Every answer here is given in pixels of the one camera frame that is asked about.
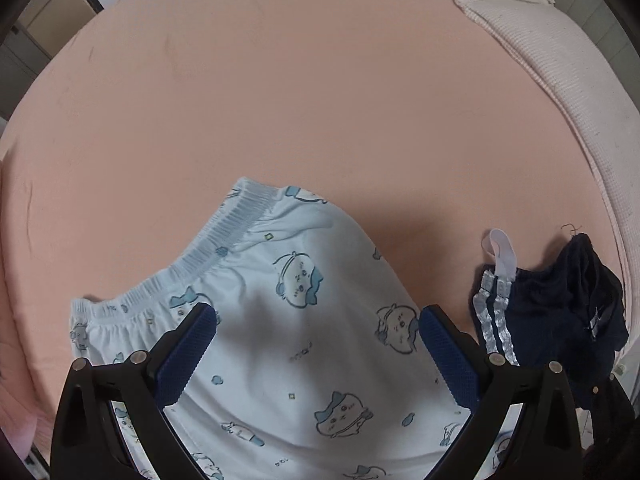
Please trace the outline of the rolled pink quilt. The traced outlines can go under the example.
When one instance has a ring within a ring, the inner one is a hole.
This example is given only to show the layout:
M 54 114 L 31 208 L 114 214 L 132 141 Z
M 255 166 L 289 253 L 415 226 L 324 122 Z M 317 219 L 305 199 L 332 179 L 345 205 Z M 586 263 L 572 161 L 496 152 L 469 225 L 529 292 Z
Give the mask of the rolled pink quilt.
M 10 295 L 9 207 L 10 156 L 1 159 L 1 431 L 19 458 L 25 458 L 38 426 L 38 401 Z

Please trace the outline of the beige cabinet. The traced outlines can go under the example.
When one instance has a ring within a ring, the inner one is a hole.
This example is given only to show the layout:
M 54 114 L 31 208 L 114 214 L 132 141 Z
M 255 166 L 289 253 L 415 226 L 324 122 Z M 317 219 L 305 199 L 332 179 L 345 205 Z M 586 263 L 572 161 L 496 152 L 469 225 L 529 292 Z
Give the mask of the beige cabinet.
M 30 0 L 17 23 L 53 58 L 95 16 L 89 0 Z

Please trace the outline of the near pink-grey pillow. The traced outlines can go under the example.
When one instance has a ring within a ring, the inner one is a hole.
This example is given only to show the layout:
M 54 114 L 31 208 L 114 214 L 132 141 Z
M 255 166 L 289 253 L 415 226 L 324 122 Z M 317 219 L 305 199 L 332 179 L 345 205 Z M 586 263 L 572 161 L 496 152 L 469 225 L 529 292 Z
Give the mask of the near pink-grey pillow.
M 639 314 L 639 111 L 588 36 L 549 3 L 454 0 L 548 93 L 574 129 L 612 224 L 627 316 Z

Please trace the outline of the navy striped shorts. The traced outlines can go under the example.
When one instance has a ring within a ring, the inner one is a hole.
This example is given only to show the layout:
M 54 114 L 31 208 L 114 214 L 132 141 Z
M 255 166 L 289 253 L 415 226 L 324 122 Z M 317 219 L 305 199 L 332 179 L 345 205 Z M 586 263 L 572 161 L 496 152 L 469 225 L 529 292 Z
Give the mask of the navy striped shorts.
M 585 233 L 540 271 L 518 267 L 503 230 L 490 230 L 483 245 L 494 261 L 480 271 L 471 299 L 480 344 L 515 366 L 559 362 L 575 405 L 589 410 L 593 389 L 610 376 L 628 340 L 620 280 Z

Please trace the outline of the pink bed sheet mattress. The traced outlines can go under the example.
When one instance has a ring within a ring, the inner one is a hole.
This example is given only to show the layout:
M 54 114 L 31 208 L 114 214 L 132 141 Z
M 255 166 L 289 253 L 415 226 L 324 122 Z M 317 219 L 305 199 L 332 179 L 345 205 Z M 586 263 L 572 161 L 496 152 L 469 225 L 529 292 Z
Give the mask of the pink bed sheet mattress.
M 242 177 L 343 208 L 465 329 L 491 228 L 524 268 L 571 230 L 620 268 L 564 116 L 452 0 L 119 0 L 37 78 L 1 151 L 6 289 L 46 413 L 72 300 L 168 266 Z

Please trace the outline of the grey-green padded headboard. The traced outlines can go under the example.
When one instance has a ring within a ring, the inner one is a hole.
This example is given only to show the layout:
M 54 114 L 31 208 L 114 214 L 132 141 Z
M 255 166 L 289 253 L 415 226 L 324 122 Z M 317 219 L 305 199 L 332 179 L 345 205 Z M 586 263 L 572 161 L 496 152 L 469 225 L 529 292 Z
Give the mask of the grey-green padded headboard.
M 587 34 L 639 107 L 639 52 L 611 6 L 605 0 L 553 2 Z

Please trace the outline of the light blue cartoon pajama garment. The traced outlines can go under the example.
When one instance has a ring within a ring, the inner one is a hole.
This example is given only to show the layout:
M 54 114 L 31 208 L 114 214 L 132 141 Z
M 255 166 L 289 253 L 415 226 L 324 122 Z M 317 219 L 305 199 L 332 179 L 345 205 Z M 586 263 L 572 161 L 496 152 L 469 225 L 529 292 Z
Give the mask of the light blue cartoon pajama garment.
M 168 268 L 73 302 L 73 352 L 119 364 L 198 304 L 216 334 L 166 416 L 209 479 L 421 479 L 469 417 L 392 267 L 302 188 L 236 182 Z

